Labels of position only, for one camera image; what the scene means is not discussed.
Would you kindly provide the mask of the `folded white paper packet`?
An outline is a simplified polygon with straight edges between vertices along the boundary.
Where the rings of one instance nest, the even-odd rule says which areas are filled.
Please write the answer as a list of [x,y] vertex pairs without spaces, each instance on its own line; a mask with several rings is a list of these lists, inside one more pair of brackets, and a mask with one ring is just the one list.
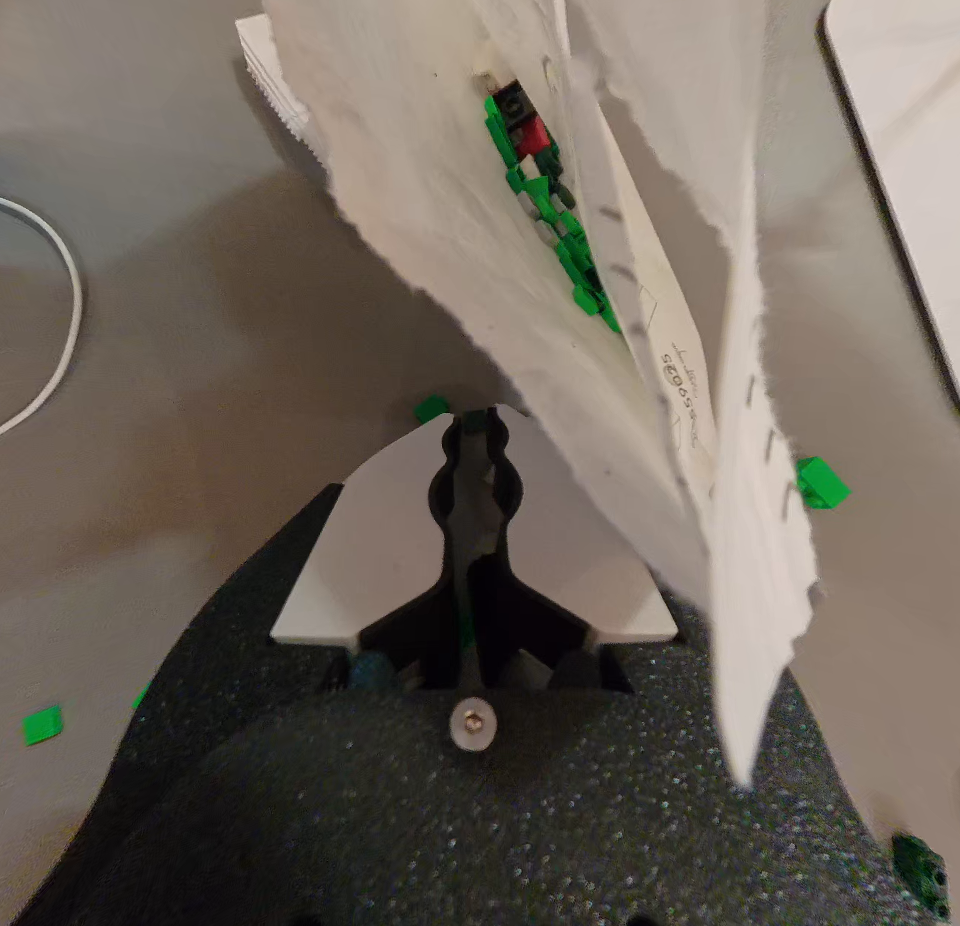
[[286,82],[270,18],[261,12],[234,20],[246,71],[263,99],[294,140],[326,170],[327,151],[312,117]]

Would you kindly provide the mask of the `white printed paper bag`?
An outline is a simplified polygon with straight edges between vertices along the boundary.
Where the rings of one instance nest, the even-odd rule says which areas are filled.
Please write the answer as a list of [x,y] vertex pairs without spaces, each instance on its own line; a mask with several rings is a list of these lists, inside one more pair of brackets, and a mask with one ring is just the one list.
[[[262,0],[341,213],[459,321],[596,507],[710,620],[726,764],[752,781],[769,706],[811,619],[818,570],[762,365],[759,127],[766,0]],[[621,329],[578,310],[484,123],[502,61],[558,141]],[[713,396],[677,445],[652,223],[598,96],[626,104],[727,259]],[[656,317],[642,308],[656,297]]]

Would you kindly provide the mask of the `white metal stand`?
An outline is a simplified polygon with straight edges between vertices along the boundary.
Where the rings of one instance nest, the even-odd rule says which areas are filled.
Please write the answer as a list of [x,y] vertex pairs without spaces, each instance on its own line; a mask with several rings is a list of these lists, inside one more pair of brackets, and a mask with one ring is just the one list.
[[959,0],[829,0],[822,37],[958,404]]

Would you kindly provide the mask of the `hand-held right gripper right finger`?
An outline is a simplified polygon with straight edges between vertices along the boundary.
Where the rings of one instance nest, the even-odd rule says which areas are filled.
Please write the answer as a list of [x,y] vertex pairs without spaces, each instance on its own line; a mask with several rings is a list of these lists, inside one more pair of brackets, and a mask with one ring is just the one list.
[[667,643],[676,621],[646,563],[599,513],[539,424],[511,406],[486,411],[486,455],[501,513],[492,552],[471,564],[483,683],[520,653],[548,679],[630,688],[614,646]]

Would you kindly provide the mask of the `dark green two-stud brick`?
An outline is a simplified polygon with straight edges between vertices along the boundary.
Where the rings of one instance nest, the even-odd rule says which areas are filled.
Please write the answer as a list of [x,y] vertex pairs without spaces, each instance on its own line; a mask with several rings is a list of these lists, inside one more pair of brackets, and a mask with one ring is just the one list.
[[907,891],[937,920],[950,921],[949,879],[942,856],[905,832],[894,833],[891,847],[894,870]]

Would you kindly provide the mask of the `grey desk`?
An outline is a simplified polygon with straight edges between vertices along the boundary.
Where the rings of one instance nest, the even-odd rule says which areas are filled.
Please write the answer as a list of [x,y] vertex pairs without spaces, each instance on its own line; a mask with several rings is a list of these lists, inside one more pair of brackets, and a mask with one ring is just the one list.
[[[767,369],[784,432],[850,485],[816,516],[793,672],[879,836],[958,888],[958,409],[822,49],[771,0]],[[438,392],[498,369],[343,224],[247,75],[260,0],[2,0],[2,197],[66,240],[83,331],[2,436],[2,924],[99,793],[131,704],[217,588]],[[24,717],[64,729],[26,747]]]

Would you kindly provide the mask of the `bunch of mixed coloured bricks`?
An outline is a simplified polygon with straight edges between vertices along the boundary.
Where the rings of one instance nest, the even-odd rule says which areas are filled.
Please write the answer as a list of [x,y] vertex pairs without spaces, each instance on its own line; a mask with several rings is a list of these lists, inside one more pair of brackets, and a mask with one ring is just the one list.
[[575,304],[614,333],[621,328],[601,283],[578,205],[564,182],[559,144],[517,78],[491,80],[484,98],[485,127],[514,197],[571,283]]

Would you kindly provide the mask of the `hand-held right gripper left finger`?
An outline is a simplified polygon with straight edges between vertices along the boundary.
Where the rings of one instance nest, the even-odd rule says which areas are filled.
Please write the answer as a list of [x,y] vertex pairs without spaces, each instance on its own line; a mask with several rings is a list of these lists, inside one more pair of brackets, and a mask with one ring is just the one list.
[[461,423],[449,412],[346,478],[270,637],[417,665],[428,689],[461,672],[450,514]]

